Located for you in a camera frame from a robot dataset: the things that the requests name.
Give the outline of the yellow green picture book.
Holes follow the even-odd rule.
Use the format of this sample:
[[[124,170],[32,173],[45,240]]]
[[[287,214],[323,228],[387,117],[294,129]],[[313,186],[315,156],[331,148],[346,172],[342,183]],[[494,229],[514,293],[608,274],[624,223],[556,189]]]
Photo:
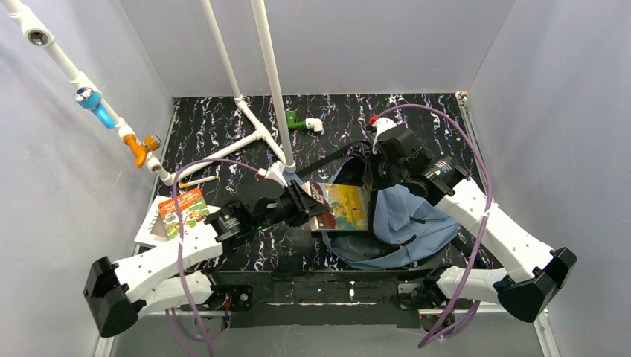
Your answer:
[[[327,211],[310,219],[313,232],[367,231],[368,198],[364,187],[309,181],[302,188]]]

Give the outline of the blue student backpack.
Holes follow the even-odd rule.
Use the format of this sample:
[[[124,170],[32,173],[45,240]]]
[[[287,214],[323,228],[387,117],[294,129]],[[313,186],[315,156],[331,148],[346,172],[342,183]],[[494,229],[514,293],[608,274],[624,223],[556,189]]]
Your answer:
[[[351,268],[404,268],[438,253],[458,235],[456,219],[401,185],[367,196],[364,230],[313,231]]]

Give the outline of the orange green treehouse book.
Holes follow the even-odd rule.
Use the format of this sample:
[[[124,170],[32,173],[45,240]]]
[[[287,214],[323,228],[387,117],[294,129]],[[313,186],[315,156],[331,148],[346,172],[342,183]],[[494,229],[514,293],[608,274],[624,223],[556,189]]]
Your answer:
[[[189,190],[178,196],[180,216],[185,232],[189,228],[195,228],[198,223],[209,215],[210,209],[205,202],[202,191],[199,188]],[[158,211],[164,223],[167,239],[171,240],[179,236],[179,221],[176,213],[174,199],[168,199],[158,204]]]

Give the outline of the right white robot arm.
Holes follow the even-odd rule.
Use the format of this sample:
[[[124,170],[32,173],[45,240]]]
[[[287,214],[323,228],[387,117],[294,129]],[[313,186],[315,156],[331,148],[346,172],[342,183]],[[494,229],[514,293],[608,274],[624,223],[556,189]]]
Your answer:
[[[467,231],[482,231],[481,244],[501,264],[469,273],[454,266],[438,268],[426,278],[426,287],[440,301],[462,297],[495,303],[521,321],[535,321],[564,287],[577,255],[539,241],[498,205],[488,203],[464,167],[448,155],[423,149],[412,130],[376,123],[374,133],[370,183],[378,189],[402,185]]]

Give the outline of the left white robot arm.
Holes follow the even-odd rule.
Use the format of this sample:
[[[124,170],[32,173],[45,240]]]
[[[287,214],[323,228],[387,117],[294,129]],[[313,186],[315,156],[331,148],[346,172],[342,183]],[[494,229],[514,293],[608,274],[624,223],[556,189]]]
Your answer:
[[[294,180],[275,195],[249,207],[233,199],[207,215],[193,232],[173,238],[144,253],[112,262],[95,260],[83,297],[100,337],[110,338],[133,326],[139,318],[181,304],[202,305],[228,288],[207,274],[184,270],[219,257],[251,240],[263,228],[278,223],[300,227],[327,212]]]

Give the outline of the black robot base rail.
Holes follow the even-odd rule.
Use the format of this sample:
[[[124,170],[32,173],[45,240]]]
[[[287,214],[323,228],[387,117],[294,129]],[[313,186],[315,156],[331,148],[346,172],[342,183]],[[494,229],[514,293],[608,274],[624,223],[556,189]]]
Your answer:
[[[446,308],[425,291],[428,269],[394,271],[217,271],[203,317],[231,328],[390,325],[430,330]]]

